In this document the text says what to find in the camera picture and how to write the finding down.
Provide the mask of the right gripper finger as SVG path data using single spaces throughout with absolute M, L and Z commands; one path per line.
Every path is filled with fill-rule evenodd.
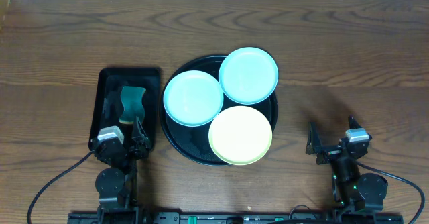
M 355 118 L 350 115 L 348 116 L 349 129 L 361 129 L 361 126 L 355 120 Z
M 316 129 L 316 124 L 310 122 L 308 141 L 306 144 L 306 154 L 318 154 L 322 151 L 322 144 Z

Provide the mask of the green yellow sponge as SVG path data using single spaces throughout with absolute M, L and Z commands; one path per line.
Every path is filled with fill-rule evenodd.
M 136 118 L 140 121 L 145 118 L 143 106 L 143 96 L 146 89 L 143 87 L 124 86 L 121 90 L 120 100 L 123 106 L 123 113 L 119 122 L 125 125 L 133 125 Z

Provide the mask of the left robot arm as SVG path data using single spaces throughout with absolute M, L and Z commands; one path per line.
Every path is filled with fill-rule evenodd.
M 90 140 L 94 156 L 109 165 L 95 181 L 102 210 L 137 206 L 137 161 L 147 158 L 152 146 L 139 117 L 133 122 L 129 139 L 114 125 L 101 129 Z

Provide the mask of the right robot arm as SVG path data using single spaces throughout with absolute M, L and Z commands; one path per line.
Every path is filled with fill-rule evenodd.
M 331 146 L 322 144 L 316 124 L 310 123 L 306 154 L 315 155 L 318 165 L 331 166 L 336 197 L 346 211 L 380 212 L 387 195 L 387 180 L 374 173 L 361 174 L 357 164 L 368 153 L 372 137 L 353 117 L 348 117 L 348 122 L 345 136 Z

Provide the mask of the light blue plate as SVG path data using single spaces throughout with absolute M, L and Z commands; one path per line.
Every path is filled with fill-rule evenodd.
M 219 68 L 219 83 L 224 94 L 242 105 L 267 99 L 278 84 L 279 70 L 266 51 L 244 47 L 232 51 Z
M 176 75 L 166 85 L 164 109 L 176 123 L 198 127 L 212 121 L 223 106 L 223 90 L 213 76 L 189 70 Z

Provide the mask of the yellow plate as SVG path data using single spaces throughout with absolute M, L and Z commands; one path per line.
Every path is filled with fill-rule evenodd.
M 212 121 L 208 142 L 222 161 L 243 166 L 265 156 L 273 132 L 267 118 L 257 109 L 234 106 L 221 111 Z

